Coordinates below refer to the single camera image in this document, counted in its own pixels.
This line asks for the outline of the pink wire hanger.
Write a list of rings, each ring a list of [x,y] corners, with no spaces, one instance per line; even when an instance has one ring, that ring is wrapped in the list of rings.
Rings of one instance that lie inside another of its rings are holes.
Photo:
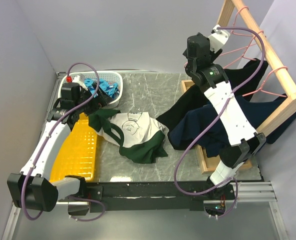
[[[249,7],[246,5],[244,7],[242,7],[240,10],[238,10],[238,12],[236,13],[235,15],[235,19],[234,19],[234,22],[233,22],[233,26],[235,26],[236,24],[236,21],[237,21],[237,17],[240,15],[240,12],[243,10],[243,9],[249,9]],[[233,35],[236,35],[236,36],[243,36],[243,37],[251,37],[251,35],[246,35],[246,34],[239,34],[239,33],[234,33],[233,31],[231,31],[231,34]],[[232,65],[233,63],[235,63],[237,60],[239,60],[240,58],[242,58],[244,56],[244,54],[246,53],[247,49],[251,46],[253,46],[254,44],[252,44],[252,42],[250,42],[248,44],[248,46],[245,46],[245,47],[241,47],[241,48],[237,48],[235,50],[232,50],[232,51],[228,51],[228,52],[225,52],[225,53],[222,53],[219,55],[219,57],[222,57],[224,55],[228,55],[228,54],[231,54],[231,53],[234,53],[234,52],[237,52],[237,51],[240,51],[240,50],[245,50],[243,55],[241,55],[239,58],[237,58],[236,60],[232,61],[230,64],[228,64],[227,66],[230,66]]]

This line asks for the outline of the white green t shirt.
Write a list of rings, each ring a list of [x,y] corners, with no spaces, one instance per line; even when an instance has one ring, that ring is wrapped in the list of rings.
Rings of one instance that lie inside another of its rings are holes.
[[[88,125],[136,164],[152,164],[168,156],[163,148],[166,127],[148,112],[100,109],[88,116]]]

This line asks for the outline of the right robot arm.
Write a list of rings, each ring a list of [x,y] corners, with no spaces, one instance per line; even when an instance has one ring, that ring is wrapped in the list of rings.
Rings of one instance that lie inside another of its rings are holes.
[[[198,33],[188,37],[183,53],[187,58],[186,73],[218,114],[205,130],[221,121],[230,144],[220,151],[220,162],[208,178],[207,190],[200,193],[214,200],[223,195],[224,186],[232,180],[236,171],[266,142],[265,135],[257,133],[246,118],[223,68],[213,63],[229,36],[225,30],[214,32],[209,37]]]

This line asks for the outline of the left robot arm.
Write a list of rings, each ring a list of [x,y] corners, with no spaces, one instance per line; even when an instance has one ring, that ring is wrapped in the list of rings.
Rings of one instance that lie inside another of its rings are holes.
[[[50,182],[56,157],[72,132],[80,114],[86,116],[106,106],[111,101],[97,83],[94,92],[79,83],[64,83],[60,97],[48,113],[44,132],[32,156],[19,173],[10,174],[7,186],[17,208],[50,212],[58,200],[71,196],[81,201],[87,196],[86,180],[68,174],[62,180]]]

